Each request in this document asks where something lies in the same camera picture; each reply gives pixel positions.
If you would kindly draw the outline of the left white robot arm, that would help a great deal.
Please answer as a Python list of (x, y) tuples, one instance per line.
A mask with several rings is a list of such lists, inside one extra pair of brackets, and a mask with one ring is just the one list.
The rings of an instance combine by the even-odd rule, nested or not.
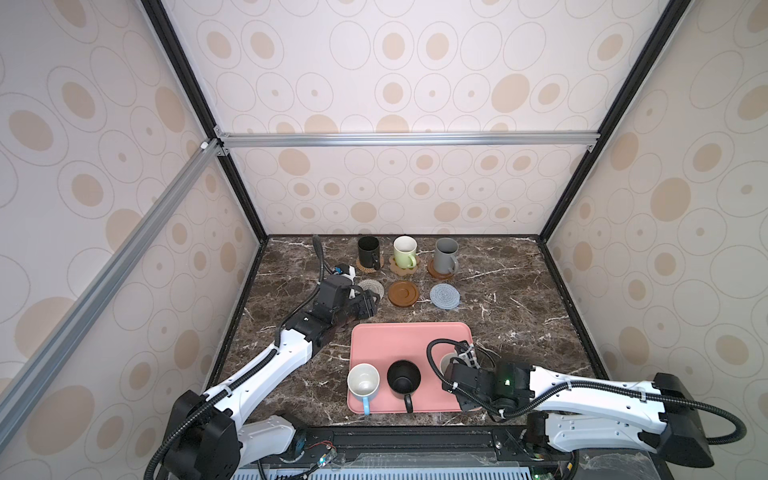
[(275, 331), (273, 343), (245, 367), (202, 394), (188, 391), (173, 407), (160, 447), (143, 477), (230, 479), (241, 466), (282, 453), (295, 427), (281, 417), (246, 424), (256, 407), (286, 377), (334, 338), (337, 330), (376, 315), (381, 296), (354, 286), (355, 296), (296, 309)]

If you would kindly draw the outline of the black mug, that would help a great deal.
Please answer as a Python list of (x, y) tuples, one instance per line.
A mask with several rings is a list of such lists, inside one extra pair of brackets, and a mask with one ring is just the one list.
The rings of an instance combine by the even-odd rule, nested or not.
[(357, 243), (358, 258), (369, 264), (375, 259), (381, 259), (380, 241), (374, 236), (360, 237)]
[(408, 360), (395, 361), (388, 368), (387, 382), (390, 389), (403, 399), (406, 412), (413, 413), (412, 395), (421, 384), (421, 372), (418, 366)]

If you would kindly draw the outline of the cork paw print coaster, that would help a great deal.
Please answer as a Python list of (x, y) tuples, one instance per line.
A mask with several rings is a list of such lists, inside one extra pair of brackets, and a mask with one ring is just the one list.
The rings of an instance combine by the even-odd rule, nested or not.
[(394, 256), (389, 257), (389, 270), (398, 277), (408, 277), (414, 275), (419, 271), (420, 263), (416, 262), (416, 265), (412, 268), (401, 268)]

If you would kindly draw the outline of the pink mug white inside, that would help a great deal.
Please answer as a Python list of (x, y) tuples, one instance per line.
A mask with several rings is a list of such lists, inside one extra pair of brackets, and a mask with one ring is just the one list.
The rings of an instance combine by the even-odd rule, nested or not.
[(448, 377), (447, 371), (448, 371), (449, 367), (452, 364), (455, 364), (455, 363), (464, 364), (464, 361), (455, 352), (444, 355), (442, 357), (442, 359), (440, 360), (440, 363), (439, 363), (439, 368), (440, 368), (441, 373), (445, 377)]

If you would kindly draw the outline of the brown wooden round coaster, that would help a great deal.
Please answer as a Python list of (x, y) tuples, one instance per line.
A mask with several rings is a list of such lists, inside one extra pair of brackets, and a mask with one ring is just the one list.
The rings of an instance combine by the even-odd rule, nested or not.
[(433, 260), (431, 260), (427, 265), (427, 272), (429, 273), (430, 276), (432, 276), (434, 279), (437, 279), (437, 280), (447, 280), (454, 277), (454, 273), (452, 272), (448, 272), (448, 273), (438, 272), (434, 267)]

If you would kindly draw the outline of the grey mug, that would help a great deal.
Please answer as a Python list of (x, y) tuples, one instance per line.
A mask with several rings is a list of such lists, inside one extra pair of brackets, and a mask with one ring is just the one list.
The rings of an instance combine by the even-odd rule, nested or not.
[(452, 238), (440, 238), (433, 255), (433, 269), (440, 275), (454, 275), (458, 270), (458, 242)]

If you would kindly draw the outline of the green mug white inside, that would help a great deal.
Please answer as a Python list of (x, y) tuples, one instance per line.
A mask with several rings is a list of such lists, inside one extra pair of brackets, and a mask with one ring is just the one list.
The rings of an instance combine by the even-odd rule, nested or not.
[(399, 236), (393, 242), (395, 264), (401, 269), (413, 269), (417, 266), (417, 241), (407, 235)]

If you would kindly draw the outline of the light blue woven coaster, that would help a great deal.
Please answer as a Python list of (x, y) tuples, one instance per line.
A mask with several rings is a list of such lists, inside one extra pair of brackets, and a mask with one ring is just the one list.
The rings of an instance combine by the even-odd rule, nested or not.
[(441, 310), (453, 310), (461, 303), (459, 291), (447, 283), (433, 286), (430, 290), (429, 298), (431, 303)]

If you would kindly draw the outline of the woven rattan coaster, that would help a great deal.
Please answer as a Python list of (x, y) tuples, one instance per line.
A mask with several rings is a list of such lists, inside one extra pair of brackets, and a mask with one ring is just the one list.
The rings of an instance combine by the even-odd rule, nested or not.
[(374, 274), (382, 268), (381, 259), (375, 259), (369, 264), (364, 263), (360, 258), (356, 260), (356, 268), (365, 274)]

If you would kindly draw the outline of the small brown wooden coaster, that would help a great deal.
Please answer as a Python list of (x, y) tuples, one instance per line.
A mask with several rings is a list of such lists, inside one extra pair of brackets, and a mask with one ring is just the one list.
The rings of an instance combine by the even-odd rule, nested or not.
[(416, 284), (401, 280), (392, 283), (387, 291), (389, 301), (396, 307), (407, 308), (419, 300), (420, 292)]

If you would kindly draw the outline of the white grey round coaster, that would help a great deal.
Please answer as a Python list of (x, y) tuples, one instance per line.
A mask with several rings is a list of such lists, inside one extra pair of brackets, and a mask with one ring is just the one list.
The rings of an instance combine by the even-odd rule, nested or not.
[(374, 279), (361, 280), (358, 285), (365, 291), (370, 291), (379, 296), (379, 299), (383, 299), (385, 295), (383, 285)]

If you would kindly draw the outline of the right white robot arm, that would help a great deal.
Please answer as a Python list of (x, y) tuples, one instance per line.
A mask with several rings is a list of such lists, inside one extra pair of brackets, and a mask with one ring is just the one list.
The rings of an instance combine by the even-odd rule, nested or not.
[(633, 449), (689, 468), (711, 468), (711, 449), (733, 444), (745, 423), (696, 401), (681, 380), (658, 373), (650, 381), (590, 380), (520, 363), (495, 370), (453, 360), (437, 370), (461, 408), (481, 408), (499, 422), (524, 418), (520, 441), (540, 453)]

